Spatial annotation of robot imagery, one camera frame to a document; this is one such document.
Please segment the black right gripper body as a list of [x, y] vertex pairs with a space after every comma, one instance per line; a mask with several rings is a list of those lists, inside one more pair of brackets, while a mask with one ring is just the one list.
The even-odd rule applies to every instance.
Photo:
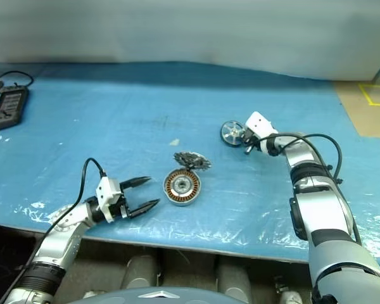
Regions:
[[243, 143], [243, 146], [245, 147], [244, 153], [246, 155], [249, 155], [252, 152], [252, 150], [256, 147], [257, 137], [251, 129], [249, 129], [248, 127], [245, 127], [245, 129], [246, 143]]

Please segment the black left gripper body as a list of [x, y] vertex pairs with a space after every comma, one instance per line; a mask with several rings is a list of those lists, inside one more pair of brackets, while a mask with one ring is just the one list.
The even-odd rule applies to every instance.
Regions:
[[131, 219], [133, 217], [132, 210], [127, 204], [124, 190], [121, 190], [121, 194], [114, 204], [111, 206], [111, 215], [113, 219]]

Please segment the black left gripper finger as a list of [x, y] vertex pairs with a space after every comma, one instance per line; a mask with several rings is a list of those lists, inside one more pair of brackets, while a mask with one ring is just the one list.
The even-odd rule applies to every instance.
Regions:
[[143, 203], [135, 210], [130, 211], [128, 218], [133, 219], [150, 211], [153, 207], [155, 207], [159, 203], [159, 201], [160, 199], [152, 199], [150, 201]]
[[140, 186], [151, 180], [149, 176], [135, 177], [129, 180], [125, 180], [120, 183], [120, 189], [128, 189], [132, 187]]

